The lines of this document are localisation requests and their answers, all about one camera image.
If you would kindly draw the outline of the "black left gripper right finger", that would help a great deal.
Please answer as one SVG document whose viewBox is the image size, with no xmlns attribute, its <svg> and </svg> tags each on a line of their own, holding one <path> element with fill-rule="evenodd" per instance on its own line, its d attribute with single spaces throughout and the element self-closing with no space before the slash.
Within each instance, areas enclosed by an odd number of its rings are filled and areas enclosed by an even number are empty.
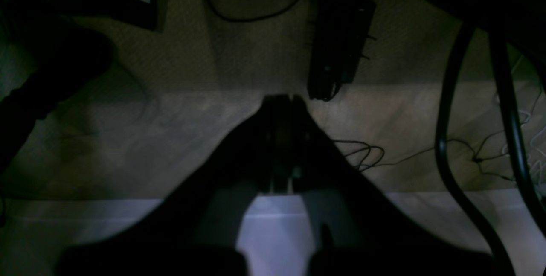
<svg viewBox="0 0 546 276">
<path fill-rule="evenodd" d="M 416 224 L 354 169 L 313 121 L 301 97 L 283 96 L 293 189 L 317 235 L 308 276 L 497 276 L 494 257 Z"/>
</svg>

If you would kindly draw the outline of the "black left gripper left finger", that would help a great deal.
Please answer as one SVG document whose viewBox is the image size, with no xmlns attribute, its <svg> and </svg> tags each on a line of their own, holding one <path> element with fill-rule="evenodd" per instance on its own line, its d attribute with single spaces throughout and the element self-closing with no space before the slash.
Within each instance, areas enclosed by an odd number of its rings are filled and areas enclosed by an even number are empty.
<svg viewBox="0 0 546 276">
<path fill-rule="evenodd" d="M 236 250 L 244 214 L 282 179 L 282 97 L 228 133 L 205 163 L 142 220 L 62 253 L 57 276 L 247 274 Z"/>
</svg>

